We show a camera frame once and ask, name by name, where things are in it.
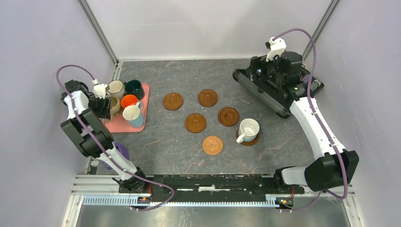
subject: light blue mug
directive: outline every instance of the light blue mug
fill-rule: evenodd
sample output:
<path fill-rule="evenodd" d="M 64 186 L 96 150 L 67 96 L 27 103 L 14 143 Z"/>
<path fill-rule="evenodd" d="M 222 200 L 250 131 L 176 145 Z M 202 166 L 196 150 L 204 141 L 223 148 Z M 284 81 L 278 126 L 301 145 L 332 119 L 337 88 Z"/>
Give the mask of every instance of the light blue mug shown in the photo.
<path fill-rule="evenodd" d="M 142 115 L 142 104 L 140 102 L 137 102 L 135 105 L 127 106 L 122 112 L 122 116 L 134 128 L 139 128 L 145 121 Z"/>

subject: beige mug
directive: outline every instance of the beige mug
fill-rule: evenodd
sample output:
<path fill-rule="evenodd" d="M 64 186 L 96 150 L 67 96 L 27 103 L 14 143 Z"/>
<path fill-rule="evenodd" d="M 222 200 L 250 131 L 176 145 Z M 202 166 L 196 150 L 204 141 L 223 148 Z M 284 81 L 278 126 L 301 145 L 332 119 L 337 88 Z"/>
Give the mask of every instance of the beige mug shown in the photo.
<path fill-rule="evenodd" d="M 125 93 L 124 83 L 121 80 L 113 80 L 109 83 L 109 90 L 107 93 L 121 100 Z"/>
<path fill-rule="evenodd" d="M 117 97 L 110 96 L 110 116 L 116 117 L 121 114 L 121 100 Z"/>

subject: orange mug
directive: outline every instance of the orange mug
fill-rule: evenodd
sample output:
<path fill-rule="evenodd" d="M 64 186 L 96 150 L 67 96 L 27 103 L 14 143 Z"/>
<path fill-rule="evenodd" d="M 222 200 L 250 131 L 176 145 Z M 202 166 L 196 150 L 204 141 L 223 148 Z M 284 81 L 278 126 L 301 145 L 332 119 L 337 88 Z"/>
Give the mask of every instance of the orange mug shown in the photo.
<path fill-rule="evenodd" d="M 138 98 L 135 95 L 126 95 L 121 100 L 121 106 L 125 108 L 129 105 L 136 105 L 137 102 Z"/>

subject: white mug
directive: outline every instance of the white mug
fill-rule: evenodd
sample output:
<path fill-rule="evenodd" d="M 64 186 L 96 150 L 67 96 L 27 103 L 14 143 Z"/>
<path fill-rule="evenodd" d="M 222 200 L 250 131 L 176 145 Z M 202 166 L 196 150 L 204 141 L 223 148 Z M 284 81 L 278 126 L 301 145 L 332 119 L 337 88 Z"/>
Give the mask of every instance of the white mug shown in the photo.
<path fill-rule="evenodd" d="M 127 106 L 122 112 L 122 116 L 134 128 L 139 128 L 145 122 L 142 115 L 142 104 L 137 102 L 135 105 Z"/>
<path fill-rule="evenodd" d="M 109 90 L 107 93 L 111 96 L 115 96 L 120 100 L 124 97 L 125 85 L 121 80 L 113 80 L 109 83 Z"/>
<path fill-rule="evenodd" d="M 250 142 L 259 133 L 259 124 L 251 118 L 247 118 L 239 124 L 237 143 Z"/>

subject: pink tray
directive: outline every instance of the pink tray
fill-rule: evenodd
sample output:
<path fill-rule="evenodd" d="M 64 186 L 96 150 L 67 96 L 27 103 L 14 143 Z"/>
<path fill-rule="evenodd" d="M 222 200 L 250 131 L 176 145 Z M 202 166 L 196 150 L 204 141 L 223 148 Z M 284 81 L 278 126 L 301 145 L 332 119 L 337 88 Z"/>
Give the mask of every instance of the pink tray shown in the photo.
<path fill-rule="evenodd" d="M 111 121 L 105 122 L 105 126 L 110 132 L 139 132 L 145 128 L 150 87 L 149 84 L 146 83 L 142 83 L 142 87 L 145 96 L 139 102 L 142 103 L 143 125 L 139 128 L 134 128 L 123 118 L 122 114 L 120 114 L 120 116 L 114 117 Z"/>

